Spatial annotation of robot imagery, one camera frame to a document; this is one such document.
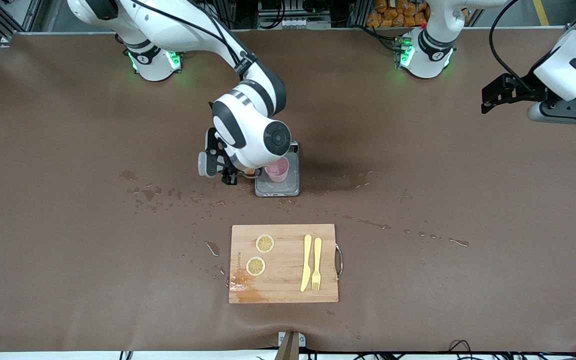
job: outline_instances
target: cutting board handle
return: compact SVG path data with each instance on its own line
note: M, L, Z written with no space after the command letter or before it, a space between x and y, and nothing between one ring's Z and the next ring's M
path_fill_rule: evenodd
M344 272L344 255L339 248L339 244L334 244L334 269L337 271L336 279L339 280L341 273Z

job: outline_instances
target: yellow plastic knife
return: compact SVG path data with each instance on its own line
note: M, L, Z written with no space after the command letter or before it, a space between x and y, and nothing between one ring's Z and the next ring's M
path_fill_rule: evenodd
M306 235L303 238L303 275L301 276L301 291L306 291L308 287L308 280L311 278L311 267L308 265L308 260L311 257L311 245L313 244L313 237Z

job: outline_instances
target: brown tablecloth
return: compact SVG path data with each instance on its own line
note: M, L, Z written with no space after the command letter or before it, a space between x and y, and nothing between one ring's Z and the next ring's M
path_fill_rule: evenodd
M496 46L523 74L561 33ZM288 89L291 202L197 175L208 101L238 82L216 55L150 83L112 36L0 50L0 351L249 349L285 330L320 351L576 351L576 126L527 103L480 114L503 71L487 30L431 80L361 31L238 36ZM231 225L284 223L336 224L339 303L228 304Z

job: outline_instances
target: cutting board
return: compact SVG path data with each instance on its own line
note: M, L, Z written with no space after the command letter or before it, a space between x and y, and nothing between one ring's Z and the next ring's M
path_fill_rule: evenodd
M256 241L260 235L274 238L274 248L260 252ZM315 270L315 238L321 238L319 290L313 290L311 280L300 291L304 272L304 236L312 235L309 265ZM230 251L230 285L228 302L236 303L336 303L339 301L334 224L303 225L234 225ZM265 270L250 275L247 262L258 256L265 262Z

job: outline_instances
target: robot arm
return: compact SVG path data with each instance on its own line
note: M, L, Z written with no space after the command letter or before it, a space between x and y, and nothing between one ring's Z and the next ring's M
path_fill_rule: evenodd
M234 185L238 172L267 166L288 152L290 130L270 118L286 106L283 81L218 19L189 0L68 0L68 5L80 20L117 32L146 80L164 80L179 67L169 51L210 51L238 73L239 84L211 104L214 128L199 153L200 175L221 173L223 182Z
M402 52L397 62L418 78L438 76L450 61L457 36L464 29L466 19L463 7L491 9L502 6L506 0L427 0L430 18L425 28L416 28L403 38Z
M481 112L497 105L535 101L528 118L546 123L576 124L576 23L553 50L537 61L528 75L517 79L503 73L482 89Z

